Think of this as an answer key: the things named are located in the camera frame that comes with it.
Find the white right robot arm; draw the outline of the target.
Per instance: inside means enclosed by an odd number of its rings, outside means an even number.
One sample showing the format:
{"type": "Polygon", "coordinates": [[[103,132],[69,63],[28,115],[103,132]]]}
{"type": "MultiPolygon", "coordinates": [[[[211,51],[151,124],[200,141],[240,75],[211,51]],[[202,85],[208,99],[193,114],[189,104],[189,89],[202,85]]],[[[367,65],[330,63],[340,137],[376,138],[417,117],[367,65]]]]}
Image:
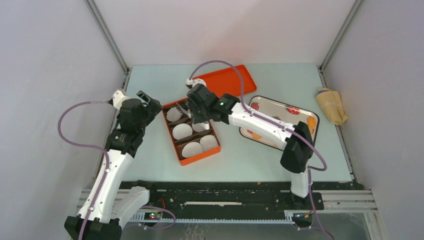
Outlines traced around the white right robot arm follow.
{"type": "Polygon", "coordinates": [[[222,122],[271,140],[283,151],[280,164],[290,172],[291,204],[297,209],[310,204],[311,177],[307,167],[314,143],[306,123],[278,120],[247,106],[239,97],[227,93],[218,97],[203,84],[193,86],[186,95],[186,105],[195,123],[222,122]]]}

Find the orange cookie box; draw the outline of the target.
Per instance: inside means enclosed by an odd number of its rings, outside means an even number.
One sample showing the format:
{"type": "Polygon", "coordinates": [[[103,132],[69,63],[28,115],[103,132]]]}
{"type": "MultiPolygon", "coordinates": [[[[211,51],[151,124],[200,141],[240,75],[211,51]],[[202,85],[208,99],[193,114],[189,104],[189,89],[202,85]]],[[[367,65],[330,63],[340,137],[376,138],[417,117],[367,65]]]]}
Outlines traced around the orange cookie box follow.
{"type": "Polygon", "coordinates": [[[186,101],[185,99],[180,99],[178,101],[168,103],[168,104],[164,105],[163,109],[162,109],[162,113],[163,113],[163,116],[164,116],[164,119],[165,119],[165,125],[166,125],[167,131],[169,133],[169,137],[171,139],[172,146],[173,146],[173,149],[175,151],[177,160],[178,160],[178,162],[181,166],[186,166],[188,164],[192,164],[194,162],[197,162],[199,160],[202,160],[202,159],[210,157],[214,154],[217,154],[221,151],[221,143],[218,139],[218,136],[217,136],[215,129],[213,128],[211,122],[210,122],[210,130],[205,130],[205,131],[202,131],[202,132],[195,132],[193,130],[193,133],[192,133],[191,136],[188,136],[188,137],[180,139],[180,140],[175,140],[173,138],[172,130],[176,125],[178,125],[178,124],[189,124],[192,127],[192,124],[193,124],[192,120],[184,114],[182,115],[182,117],[179,120],[177,120],[175,122],[169,122],[166,119],[166,113],[168,112],[168,110],[170,108],[176,107],[176,103],[180,103],[182,105],[182,104],[185,103],[185,101],[186,101]],[[211,149],[209,151],[198,154],[196,156],[190,157],[190,158],[184,158],[182,156],[182,149],[187,143],[191,143],[191,142],[200,143],[200,139],[204,136],[207,136],[207,135],[214,135],[216,137],[217,141],[218,141],[219,146],[214,148],[214,149],[211,149]]]}

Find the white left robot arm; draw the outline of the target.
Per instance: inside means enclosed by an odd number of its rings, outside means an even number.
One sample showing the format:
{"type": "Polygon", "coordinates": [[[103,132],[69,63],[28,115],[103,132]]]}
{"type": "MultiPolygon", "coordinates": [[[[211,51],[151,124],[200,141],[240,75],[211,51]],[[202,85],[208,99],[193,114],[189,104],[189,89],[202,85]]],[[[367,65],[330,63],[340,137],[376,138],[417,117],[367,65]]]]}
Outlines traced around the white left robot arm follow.
{"type": "Polygon", "coordinates": [[[85,203],[76,216],[68,216],[64,228],[73,240],[119,240],[130,218],[142,207],[153,208],[158,194],[146,187],[135,186],[119,202],[115,199],[123,176],[143,142],[146,127],[162,111],[160,102],[142,90],[129,97],[116,90],[107,101],[118,110],[116,126],[104,147],[76,143],[62,133],[63,116],[59,118],[58,133],[71,145],[100,150],[103,154],[100,170],[85,203]]]}

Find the clear plastic tongs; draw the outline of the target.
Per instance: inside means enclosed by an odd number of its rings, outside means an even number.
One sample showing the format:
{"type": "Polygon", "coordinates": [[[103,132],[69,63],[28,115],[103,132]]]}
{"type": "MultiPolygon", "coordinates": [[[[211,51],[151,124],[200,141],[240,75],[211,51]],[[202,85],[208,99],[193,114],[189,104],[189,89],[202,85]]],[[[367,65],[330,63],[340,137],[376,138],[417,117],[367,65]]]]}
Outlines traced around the clear plastic tongs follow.
{"type": "Polygon", "coordinates": [[[195,122],[194,118],[191,115],[190,109],[187,105],[180,104],[180,103],[176,103],[176,108],[179,112],[181,112],[182,114],[186,115],[189,119],[191,119],[191,121],[195,124],[198,124],[200,126],[202,126],[205,130],[210,130],[211,129],[211,125],[208,121],[204,121],[204,122],[195,122]]]}

